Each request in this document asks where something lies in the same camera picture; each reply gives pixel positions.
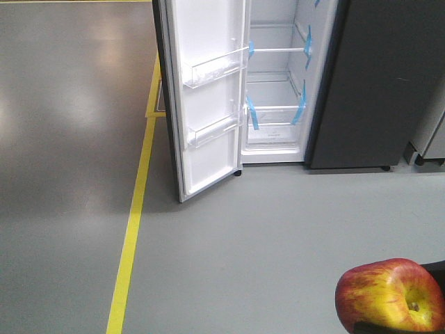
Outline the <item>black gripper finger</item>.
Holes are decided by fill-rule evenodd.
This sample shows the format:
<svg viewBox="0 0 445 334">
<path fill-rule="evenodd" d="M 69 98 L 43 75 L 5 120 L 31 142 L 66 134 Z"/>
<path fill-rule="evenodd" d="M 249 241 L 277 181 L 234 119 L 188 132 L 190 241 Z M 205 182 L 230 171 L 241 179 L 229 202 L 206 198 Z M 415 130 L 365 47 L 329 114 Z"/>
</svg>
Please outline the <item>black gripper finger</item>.
<svg viewBox="0 0 445 334">
<path fill-rule="evenodd" d="M 434 330 L 434 331 L 403 330 L 403 329 L 391 328 L 361 321 L 354 324 L 353 333 L 354 334 L 444 334 L 444 329 Z"/>
</svg>

